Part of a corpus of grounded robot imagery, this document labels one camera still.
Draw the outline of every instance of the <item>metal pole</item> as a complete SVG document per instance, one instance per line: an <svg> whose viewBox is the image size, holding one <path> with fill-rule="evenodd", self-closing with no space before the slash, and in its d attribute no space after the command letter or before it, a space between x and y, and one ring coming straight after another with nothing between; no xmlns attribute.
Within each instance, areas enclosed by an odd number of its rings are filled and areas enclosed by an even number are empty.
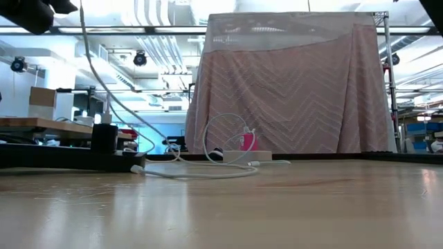
<svg viewBox="0 0 443 249"><path fill-rule="evenodd" d="M395 77L394 77L394 65L392 64L392 50L390 47L390 33L389 33L389 12L386 11L383 22L385 25L385 38L386 38L386 53L388 54L388 65L390 70L390 79L389 79L389 89L390 89L390 99L391 99L391 111L394 116L394 135L395 135L395 144L397 145L397 151L400 151L400 137L399 137L399 113L397 110L397 98L395 95Z"/></svg>

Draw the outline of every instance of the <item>red object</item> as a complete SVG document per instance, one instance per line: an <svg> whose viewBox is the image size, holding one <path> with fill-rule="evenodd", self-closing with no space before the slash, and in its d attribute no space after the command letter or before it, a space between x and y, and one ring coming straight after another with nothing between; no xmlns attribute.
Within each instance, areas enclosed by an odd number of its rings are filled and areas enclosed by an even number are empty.
<svg viewBox="0 0 443 249"><path fill-rule="evenodd" d="M243 134L242 139L240 140L240 150L247 151L249 147L251 146L251 143L254 139L254 135L251 133L245 133ZM258 142L257 142L257 135L255 135L255 141L254 145L252 146L251 151L258 150Z"/></svg>
<svg viewBox="0 0 443 249"><path fill-rule="evenodd" d="M120 131L124 134L131 134L132 139L134 140L138 137L137 133L132 129L120 129Z"/></svg>
<svg viewBox="0 0 443 249"><path fill-rule="evenodd" d="M383 63L383 74L385 74L386 71L389 73L389 81L391 82L392 75L390 74L390 67L387 63Z"/></svg>

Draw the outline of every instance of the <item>cardboard box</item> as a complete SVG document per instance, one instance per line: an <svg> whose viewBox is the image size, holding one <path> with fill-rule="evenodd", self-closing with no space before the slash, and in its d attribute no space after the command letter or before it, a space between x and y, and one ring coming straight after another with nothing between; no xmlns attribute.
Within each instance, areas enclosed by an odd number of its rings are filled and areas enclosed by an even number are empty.
<svg viewBox="0 0 443 249"><path fill-rule="evenodd" d="M30 88L29 96L29 118L55 119L55 108L57 105L57 91L39 87Z"/></svg>

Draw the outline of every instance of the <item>white cable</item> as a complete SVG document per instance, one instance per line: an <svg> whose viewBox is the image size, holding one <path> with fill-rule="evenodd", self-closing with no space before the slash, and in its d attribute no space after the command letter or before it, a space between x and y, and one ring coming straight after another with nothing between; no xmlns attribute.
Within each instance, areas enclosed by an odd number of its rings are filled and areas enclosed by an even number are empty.
<svg viewBox="0 0 443 249"><path fill-rule="evenodd" d="M120 118L120 116L117 114L117 112L114 110L114 108L112 107L111 104L108 105L108 107L111 109L112 113L115 115L115 117L117 119L120 120L120 122L122 122L123 124L127 125L129 128L131 128L137 135L139 135L140 137L146 139L148 142L151 143L152 148L148 149L146 151L146 154L150 153L151 151L153 151L155 149L155 144L154 142L152 142L152 140L150 140L149 138L147 138L145 135L143 135L142 133L138 132L131 124L126 123L122 118Z"/></svg>
<svg viewBox="0 0 443 249"><path fill-rule="evenodd" d="M290 165L291 162L287 161L287 160L271 160L271 161L251 161L248 163L249 166L251 167L258 167L262 164L288 164Z"/></svg>
<svg viewBox="0 0 443 249"><path fill-rule="evenodd" d="M209 152L209 154L216 154L216 155L223 157L223 153L221 153L220 151L211 151L211 152Z"/></svg>
<svg viewBox="0 0 443 249"><path fill-rule="evenodd" d="M96 77L98 83L103 87L103 89L111 96L112 100L114 100L117 104L119 104L124 110L126 110L127 112L129 112L130 114L132 114L135 118L137 118L138 120L140 120L143 124L147 125L149 128L151 128L152 130L154 130L155 132L157 132L161 137L163 137L164 139L166 139L166 143L169 146L172 146L169 141L168 138L166 138L165 135L163 135L158 129L156 129L155 127L153 127L150 123L146 122L144 119L142 119L139 115L137 115L136 113L134 113L132 110L130 110L129 108L127 108L110 90L109 88L106 86L106 84L102 81L102 79L100 78L100 76L97 73L97 70L94 68L93 64L92 64L92 59L91 59L91 53L89 52L89 41L88 41L88 36L87 36L87 32L86 32L86 24L84 22L84 9L83 9L83 1L80 0L80 23L82 26L82 36L83 36L83 40L84 40L84 48L85 48L85 52L86 52L86 57L89 63L89 67L91 68L92 73L94 74L94 76ZM172 153L174 154L174 156L183 162L187 162L190 163L191 165L211 165L208 163L194 163L194 162L189 162L186 161L184 159L182 159L179 155L177 155L175 153L174 150L172 150ZM213 179L221 179L221 178L236 178L236 177L244 177L244 176L251 176L254 175L258 172L258 169L255 167L251 167L251 166L241 166L241 165L229 165L229 166L233 166L233 167L237 167L243 170L246 170L246 172L243 173L236 173L236 174L222 174L222 175L207 175L207 174L162 174L162 173L158 173L158 172L149 172L149 171L145 171L142 167L135 165L133 166L134 170L132 170L133 172L136 172L137 174L152 174L152 175L156 175L156 176L162 176L162 177L170 177L170 178L213 178Z"/></svg>
<svg viewBox="0 0 443 249"><path fill-rule="evenodd" d="M210 125L210 123L213 122L215 119L217 119L217 118L219 118L219 117L222 117L222 116L227 116L227 115L231 115L231 116L236 116L236 117L238 117L241 121L243 121L245 130L249 130L248 126L246 125L246 121L244 121L244 119L243 119L242 117L240 117L239 115L234 114L234 113L222 113L222 114L219 114L219 115L217 115L217 116L215 116L214 118L211 118L211 119L209 120L208 124L206 124L205 129L204 129L204 131L203 131L203 151L205 152L205 155L206 155L206 157L208 158L208 160L211 161L211 162L214 163L214 164L217 164L217 165L229 165L229 164L232 164L232 163L237 162L238 160L240 160L240 159L242 159L243 157L245 157L245 155L247 155L247 153L249 153L249 152L252 150L252 147L254 146L254 143L255 143L255 130L253 129L252 132L251 132L252 135L253 135L251 146L249 146L248 150L246 150L246 151L245 151L241 156L239 156L237 159L232 160L231 162L227 162L227 163L218 163L218 162L214 161L211 157L209 157L208 149L206 148L206 134L208 133L209 125Z"/></svg>
<svg viewBox="0 0 443 249"><path fill-rule="evenodd" d="M235 135L235 136L233 136L232 138L229 138L222 146L221 146L221 148L223 149L223 150L226 150L225 149L225 146L228 144L228 142L230 142L230 141L232 141L232 140L234 140L234 139L236 139L236 138L238 138L238 137L240 137L240 136L243 136L244 135L244 132L242 132L242 133L239 133L239 134L237 134L237 135Z"/></svg>
<svg viewBox="0 0 443 249"><path fill-rule="evenodd" d="M35 67L35 82L34 82L34 87L37 86L37 80L39 79L39 71L40 69L38 68L38 66Z"/></svg>
<svg viewBox="0 0 443 249"><path fill-rule="evenodd" d="M86 127L91 128L90 125L83 124L83 123L81 123L81 122L77 122L77 121L72 121L72 120L70 120L69 118L65 118L65 117L59 117L59 118L57 118L55 121L59 121L59 122L70 122L70 123L73 123L73 124L76 124L76 125L82 125L82 126L86 126Z"/></svg>
<svg viewBox="0 0 443 249"><path fill-rule="evenodd" d="M176 146L177 148L179 147L177 144L171 144L171 145L172 146ZM131 148L124 148L123 151L137 152L137 151L134 151ZM147 162L150 162L151 165L153 165L153 164L173 163L173 162L177 161L179 159L179 157L180 157L180 151L179 151L179 155L176 158L172 159L172 160L166 160L166 161L153 161L153 160L149 160L149 159L145 159L145 160Z"/></svg>

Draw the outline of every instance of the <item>black cable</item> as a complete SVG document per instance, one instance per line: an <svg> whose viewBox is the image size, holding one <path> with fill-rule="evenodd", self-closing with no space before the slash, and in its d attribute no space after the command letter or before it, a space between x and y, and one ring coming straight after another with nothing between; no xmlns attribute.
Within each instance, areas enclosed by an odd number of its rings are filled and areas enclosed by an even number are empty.
<svg viewBox="0 0 443 249"><path fill-rule="evenodd" d="M0 134L0 140L7 143L25 144L25 145L38 145L38 142L30 138L24 138L21 136Z"/></svg>

